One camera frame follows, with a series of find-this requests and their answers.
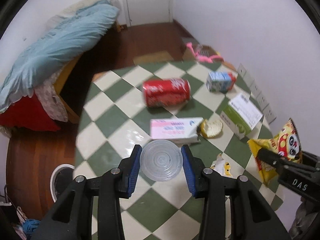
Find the yellow panda snack bag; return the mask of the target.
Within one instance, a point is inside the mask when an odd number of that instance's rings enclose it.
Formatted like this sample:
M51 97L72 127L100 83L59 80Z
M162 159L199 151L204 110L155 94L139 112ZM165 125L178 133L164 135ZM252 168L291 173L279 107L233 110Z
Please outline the yellow panda snack bag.
M265 185L268 185L276 176L276 170L270 164L258 158L258 151L260 149L265 148L294 163L301 163L302 161L300 138L295 123L291 118L289 118L288 122L275 137L271 139L249 139L247 143L255 158L259 176Z

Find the clear plastic cup lid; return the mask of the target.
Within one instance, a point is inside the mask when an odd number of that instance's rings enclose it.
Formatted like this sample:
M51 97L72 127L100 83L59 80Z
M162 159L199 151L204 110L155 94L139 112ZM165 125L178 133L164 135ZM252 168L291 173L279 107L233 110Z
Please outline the clear plastic cup lid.
M174 179L181 171L183 157L180 148L168 140L146 144L140 155L140 169L151 180L164 182Z

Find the white round trash bin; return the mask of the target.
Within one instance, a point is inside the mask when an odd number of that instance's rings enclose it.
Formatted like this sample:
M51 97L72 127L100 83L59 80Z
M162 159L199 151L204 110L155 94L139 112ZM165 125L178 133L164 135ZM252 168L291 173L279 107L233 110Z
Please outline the white round trash bin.
M53 202L61 196L63 191L73 180L74 166L71 164L58 165L50 176L50 194Z

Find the small yellow white wrapper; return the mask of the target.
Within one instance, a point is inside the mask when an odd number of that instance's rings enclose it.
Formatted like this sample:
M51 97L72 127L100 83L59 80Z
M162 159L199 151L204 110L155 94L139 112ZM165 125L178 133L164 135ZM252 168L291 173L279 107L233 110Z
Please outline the small yellow white wrapper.
M233 177L231 174L231 166L229 162L222 157L222 154L219 154L217 156L216 160L213 161L210 168L224 177Z

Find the green white medicine box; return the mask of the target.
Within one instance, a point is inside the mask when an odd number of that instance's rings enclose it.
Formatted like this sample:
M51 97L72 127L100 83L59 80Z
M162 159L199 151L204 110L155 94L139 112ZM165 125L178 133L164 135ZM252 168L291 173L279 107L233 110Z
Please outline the green white medicine box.
M239 139L251 133L262 117L261 111L242 93L229 100L220 114Z

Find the red cola can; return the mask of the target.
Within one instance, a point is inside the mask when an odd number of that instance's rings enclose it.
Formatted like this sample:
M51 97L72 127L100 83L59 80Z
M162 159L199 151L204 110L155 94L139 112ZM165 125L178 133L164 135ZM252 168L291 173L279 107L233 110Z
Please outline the red cola can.
M149 108L179 105L189 101L191 94L189 81L182 78L145 81L142 91Z

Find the blue white milk carton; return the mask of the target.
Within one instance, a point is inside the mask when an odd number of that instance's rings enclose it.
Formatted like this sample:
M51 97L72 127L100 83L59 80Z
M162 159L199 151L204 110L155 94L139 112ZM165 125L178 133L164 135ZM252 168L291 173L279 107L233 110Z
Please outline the blue white milk carton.
M231 72L210 72L207 76L206 87L210 92L228 92L236 82Z

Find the pink plush toy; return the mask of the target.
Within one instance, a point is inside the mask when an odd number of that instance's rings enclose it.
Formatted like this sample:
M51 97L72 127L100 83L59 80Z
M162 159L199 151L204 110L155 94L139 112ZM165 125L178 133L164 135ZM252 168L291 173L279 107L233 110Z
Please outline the pink plush toy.
M193 48L193 44L191 42L188 42L185 45L186 45L187 51L189 51L193 56L193 58L198 62L214 63L216 61L220 61L220 62L224 61L223 57L221 57L218 54L210 54L210 52L208 52L207 54L204 54L202 50L203 49L202 45L198 44L196 46L196 49Z

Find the patterned mattress cover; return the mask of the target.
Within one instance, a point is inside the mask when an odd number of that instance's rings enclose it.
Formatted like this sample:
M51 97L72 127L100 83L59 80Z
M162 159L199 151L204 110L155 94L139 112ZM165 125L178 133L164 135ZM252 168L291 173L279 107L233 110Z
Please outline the patterned mattress cover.
M54 83L61 74L62 70L58 70L46 79L41 85L34 88L34 92L40 101L44 111L48 116L56 121L67 122L68 115L67 111L58 96Z

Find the red bed sheet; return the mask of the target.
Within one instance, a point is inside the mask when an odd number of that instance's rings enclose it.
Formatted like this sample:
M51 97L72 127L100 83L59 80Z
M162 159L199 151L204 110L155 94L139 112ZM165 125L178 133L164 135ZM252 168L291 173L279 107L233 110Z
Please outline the red bed sheet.
M32 131L56 132L61 127L49 117L36 94L22 97L1 114L1 125L7 128L24 127Z

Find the blue jacket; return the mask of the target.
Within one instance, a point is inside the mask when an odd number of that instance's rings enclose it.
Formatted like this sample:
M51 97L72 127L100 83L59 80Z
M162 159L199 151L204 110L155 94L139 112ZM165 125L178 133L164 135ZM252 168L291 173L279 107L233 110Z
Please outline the blue jacket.
M36 219L26 219L23 222L22 229L27 239L31 238L34 231L38 228L39 224L40 224L40 221Z

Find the brown cardboard box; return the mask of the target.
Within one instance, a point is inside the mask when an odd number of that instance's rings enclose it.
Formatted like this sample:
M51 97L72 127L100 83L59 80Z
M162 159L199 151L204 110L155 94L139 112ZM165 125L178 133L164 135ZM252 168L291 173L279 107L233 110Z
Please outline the brown cardboard box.
M220 53L215 51L211 46L200 44L195 38L183 37L181 50L183 52L183 61L198 61L199 57L218 56Z

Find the light blue duvet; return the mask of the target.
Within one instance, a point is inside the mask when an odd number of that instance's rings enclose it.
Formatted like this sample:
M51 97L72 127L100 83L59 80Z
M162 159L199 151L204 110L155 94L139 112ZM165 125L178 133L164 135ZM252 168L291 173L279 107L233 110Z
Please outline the light blue duvet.
M1 85L1 112L22 97L31 96L36 86L92 49L116 22L119 8L109 0L84 7L70 7L54 17L55 25L20 53Z

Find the white door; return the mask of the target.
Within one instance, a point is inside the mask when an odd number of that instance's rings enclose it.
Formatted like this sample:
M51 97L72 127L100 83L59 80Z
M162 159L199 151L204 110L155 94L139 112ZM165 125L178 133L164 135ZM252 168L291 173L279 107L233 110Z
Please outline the white door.
M124 0L130 27L172 21L172 0Z

